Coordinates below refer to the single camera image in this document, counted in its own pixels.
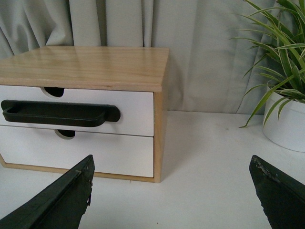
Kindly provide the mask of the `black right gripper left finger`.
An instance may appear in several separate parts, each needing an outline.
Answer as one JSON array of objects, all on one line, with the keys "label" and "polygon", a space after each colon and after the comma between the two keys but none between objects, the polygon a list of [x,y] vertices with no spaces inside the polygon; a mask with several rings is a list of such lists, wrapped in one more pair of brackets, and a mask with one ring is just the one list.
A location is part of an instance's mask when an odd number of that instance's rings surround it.
[{"label": "black right gripper left finger", "polygon": [[77,229],[91,204],[92,155],[0,220],[2,229]]}]

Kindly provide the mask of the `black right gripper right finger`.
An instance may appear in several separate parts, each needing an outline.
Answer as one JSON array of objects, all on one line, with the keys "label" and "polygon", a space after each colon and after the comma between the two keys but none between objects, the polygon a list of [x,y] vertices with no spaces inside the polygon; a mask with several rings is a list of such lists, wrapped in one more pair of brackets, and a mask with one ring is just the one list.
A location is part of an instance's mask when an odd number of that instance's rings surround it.
[{"label": "black right gripper right finger", "polygon": [[263,211],[273,229],[305,227],[305,186],[253,155],[249,171]]}]

